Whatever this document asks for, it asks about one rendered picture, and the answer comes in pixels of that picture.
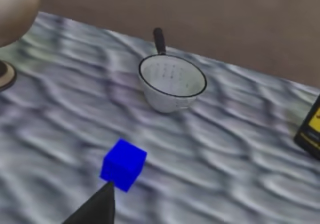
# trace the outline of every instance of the brown background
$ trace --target brown background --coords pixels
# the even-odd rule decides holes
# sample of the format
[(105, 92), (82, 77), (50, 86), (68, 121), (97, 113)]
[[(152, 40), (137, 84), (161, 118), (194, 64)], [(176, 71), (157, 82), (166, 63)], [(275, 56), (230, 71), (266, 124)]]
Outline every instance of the brown background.
[(320, 0), (42, 0), (42, 10), (320, 87)]

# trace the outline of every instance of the black handle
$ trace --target black handle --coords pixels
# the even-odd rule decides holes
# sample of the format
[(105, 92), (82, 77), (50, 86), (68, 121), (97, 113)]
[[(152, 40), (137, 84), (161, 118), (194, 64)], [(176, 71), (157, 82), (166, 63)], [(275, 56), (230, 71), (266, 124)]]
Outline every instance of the black handle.
[(161, 55), (165, 55), (166, 54), (166, 42), (164, 41), (165, 40), (165, 37), (164, 37), (164, 33), (162, 32), (162, 29), (161, 28), (155, 28), (153, 30), (153, 38), (154, 38), (154, 43), (155, 43), (155, 47), (157, 48), (157, 52), (158, 54), (161, 54)]

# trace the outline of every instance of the tabletop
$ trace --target tabletop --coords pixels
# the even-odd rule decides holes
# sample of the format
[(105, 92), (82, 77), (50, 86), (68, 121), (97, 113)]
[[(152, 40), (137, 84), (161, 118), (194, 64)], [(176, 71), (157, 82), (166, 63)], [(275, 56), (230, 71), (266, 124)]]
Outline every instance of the tabletop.
[(40, 13), (0, 57), (19, 71), (0, 94), (0, 220), (58, 224), (104, 183), (119, 138), (148, 152), (116, 224), (318, 224), (320, 164), (292, 141), (319, 90), (191, 53), (206, 92), (154, 112), (139, 61), (152, 43)]

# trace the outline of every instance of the blue cube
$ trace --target blue cube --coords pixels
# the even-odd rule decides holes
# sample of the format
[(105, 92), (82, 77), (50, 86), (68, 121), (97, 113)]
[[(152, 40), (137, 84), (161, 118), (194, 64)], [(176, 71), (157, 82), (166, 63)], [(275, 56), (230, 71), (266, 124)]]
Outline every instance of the blue cube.
[(120, 139), (104, 157), (100, 177), (127, 192), (142, 171), (147, 152)]

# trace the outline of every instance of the round knob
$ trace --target round knob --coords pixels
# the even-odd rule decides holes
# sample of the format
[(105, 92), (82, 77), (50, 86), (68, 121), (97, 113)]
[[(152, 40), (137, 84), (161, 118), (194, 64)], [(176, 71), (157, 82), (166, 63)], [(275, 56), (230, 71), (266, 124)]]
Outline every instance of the round knob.
[(40, 0), (0, 0), (0, 47), (20, 39), (32, 26)]

